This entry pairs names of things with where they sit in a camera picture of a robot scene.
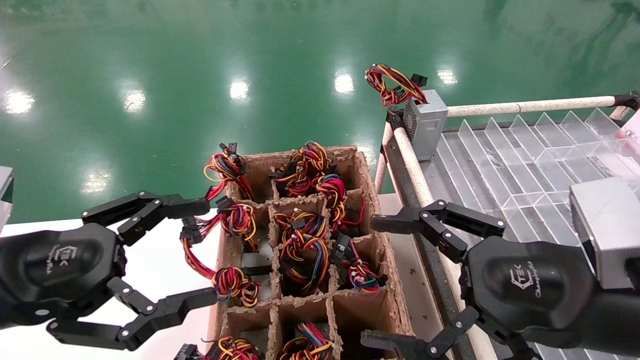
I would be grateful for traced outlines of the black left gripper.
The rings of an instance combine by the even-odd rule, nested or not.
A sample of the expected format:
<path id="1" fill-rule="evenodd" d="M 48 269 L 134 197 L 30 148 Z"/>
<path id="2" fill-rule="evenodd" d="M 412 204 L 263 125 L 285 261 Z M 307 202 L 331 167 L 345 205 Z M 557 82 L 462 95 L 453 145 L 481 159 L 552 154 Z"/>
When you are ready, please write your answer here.
<path id="1" fill-rule="evenodd" d="M 62 344 L 135 351 L 155 333 L 182 325 L 190 311 L 215 305 L 217 290 L 205 287 L 153 302 L 119 278 L 127 262 L 121 243 L 134 245 L 164 219 L 205 215 L 210 209 L 205 197 L 140 191 L 85 210 L 82 227 L 2 237 L 1 327 L 58 318 L 47 331 Z M 119 236 L 106 228 L 120 221 L 125 222 Z M 77 320 L 112 296 L 137 317 L 122 326 Z"/>

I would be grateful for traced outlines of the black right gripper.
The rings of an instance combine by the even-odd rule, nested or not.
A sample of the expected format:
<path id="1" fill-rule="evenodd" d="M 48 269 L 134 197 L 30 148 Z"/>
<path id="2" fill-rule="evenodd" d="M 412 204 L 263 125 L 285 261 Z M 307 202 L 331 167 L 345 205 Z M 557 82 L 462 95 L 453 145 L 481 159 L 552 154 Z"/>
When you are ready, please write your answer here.
<path id="1" fill-rule="evenodd" d="M 451 227 L 484 240 L 469 250 Z M 581 343 L 579 318 L 599 287 L 581 247 L 505 240 L 502 219 L 442 199 L 394 215 L 374 214 L 371 228 L 419 234 L 454 264 L 466 260 L 467 303 L 496 341 L 521 337 L 564 349 Z"/>

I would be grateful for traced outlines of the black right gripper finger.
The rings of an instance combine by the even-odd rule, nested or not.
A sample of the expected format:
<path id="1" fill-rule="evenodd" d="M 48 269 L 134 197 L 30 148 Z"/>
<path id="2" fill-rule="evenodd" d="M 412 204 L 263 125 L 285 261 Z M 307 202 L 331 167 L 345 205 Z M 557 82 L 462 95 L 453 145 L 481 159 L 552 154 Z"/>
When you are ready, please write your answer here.
<path id="1" fill-rule="evenodd" d="M 446 326 L 429 342 L 379 330 L 364 330 L 360 342 L 365 347 L 394 351 L 400 360 L 448 360 L 446 353 L 481 318 L 476 308 L 467 307 L 455 318 L 453 325 Z"/>

